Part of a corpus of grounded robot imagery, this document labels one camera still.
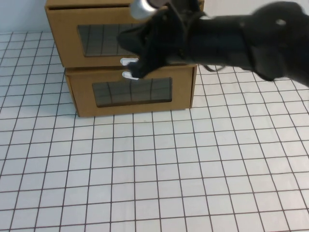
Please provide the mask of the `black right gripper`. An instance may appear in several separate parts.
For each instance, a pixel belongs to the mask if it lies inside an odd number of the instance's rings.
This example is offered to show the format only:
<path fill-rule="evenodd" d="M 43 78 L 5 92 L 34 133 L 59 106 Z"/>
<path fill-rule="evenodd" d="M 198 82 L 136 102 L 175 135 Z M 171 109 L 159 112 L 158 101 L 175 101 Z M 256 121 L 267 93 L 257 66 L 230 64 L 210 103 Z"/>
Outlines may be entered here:
<path fill-rule="evenodd" d="M 170 64 L 193 63 L 189 52 L 189 32 L 195 21 L 205 16 L 202 0 L 147 0 L 156 13 L 148 26 L 137 26 L 117 36 L 120 47 L 144 57 L 128 58 L 127 69 L 134 78 L 144 78 Z"/>

